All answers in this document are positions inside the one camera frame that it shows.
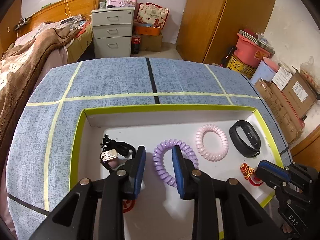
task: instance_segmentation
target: fitness tracker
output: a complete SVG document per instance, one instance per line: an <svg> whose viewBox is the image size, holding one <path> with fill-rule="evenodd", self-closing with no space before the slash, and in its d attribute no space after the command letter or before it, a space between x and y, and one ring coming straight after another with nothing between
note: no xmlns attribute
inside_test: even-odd
<svg viewBox="0 0 320 240"><path fill-rule="evenodd" d="M238 135L236 128L240 126L247 138L249 139L249 142L251 143L252 147L247 145ZM247 158L254 158L259 155L260 153L260 147L261 147L261 141L260 137L257 134L256 130L253 128L253 126L245 121L245 120L239 120L237 121L233 126L230 127L229 134L231 137L231 140L233 144L235 145L236 149Z"/></svg>

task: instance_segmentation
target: bed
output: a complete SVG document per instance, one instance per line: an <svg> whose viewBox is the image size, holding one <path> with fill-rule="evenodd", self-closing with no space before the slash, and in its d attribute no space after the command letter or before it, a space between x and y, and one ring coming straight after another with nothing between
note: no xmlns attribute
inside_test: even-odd
<svg viewBox="0 0 320 240"><path fill-rule="evenodd" d="M5 127L0 129L0 217L13 233L6 201L5 167L14 130L28 98L46 74L52 68L76 62L90 45L89 15L98 8L98 3L99 0L63 0L35 13L30 23L18 30L20 37L0 61L0 127ZM44 35L56 39L38 56L34 55L37 42L45 44ZM17 75L19 80L10 83Z"/></svg>

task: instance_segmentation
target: blue gray table surface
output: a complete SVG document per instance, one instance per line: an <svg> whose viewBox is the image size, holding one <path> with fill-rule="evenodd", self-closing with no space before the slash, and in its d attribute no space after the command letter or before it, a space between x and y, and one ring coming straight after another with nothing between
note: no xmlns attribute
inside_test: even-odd
<svg viewBox="0 0 320 240"><path fill-rule="evenodd" d="M8 203L19 240L27 240L69 192L71 149L82 109L146 104L255 107L283 152L283 164L292 161L271 110L237 72L142 57L96 59L54 68L30 97L9 153Z"/></svg>

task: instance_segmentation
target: orange box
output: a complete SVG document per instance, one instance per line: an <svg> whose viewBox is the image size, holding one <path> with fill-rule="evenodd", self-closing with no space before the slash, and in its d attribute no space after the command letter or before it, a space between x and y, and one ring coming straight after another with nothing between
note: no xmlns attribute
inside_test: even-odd
<svg viewBox="0 0 320 240"><path fill-rule="evenodd" d="M161 33L161 28L136 26L136 33L142 35L158 36Z"/></svg>

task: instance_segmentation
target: purple spiral hair tie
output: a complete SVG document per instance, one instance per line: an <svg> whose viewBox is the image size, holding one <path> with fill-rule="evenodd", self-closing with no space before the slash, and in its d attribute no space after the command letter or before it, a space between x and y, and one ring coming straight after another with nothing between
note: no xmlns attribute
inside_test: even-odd
<svg viewBox="0 0 320 240"><path fill-rule="evenodd" d="M195 152L185 142L178 141L176 139L175 140L170 139L169 141L165 140L164 142L161 142L160 144L158 144L157 147L154 149L154 153L152 154L153 163L156 168L156 172L158 173L160 179L164 181L164 183L173 187L177 187L176 179L172 177L162 165L161 155L166 149L172 148L175 145L178 145L180 149L187 155L188 159L193 162L195 169L197 169L199 165Z"/></svg>

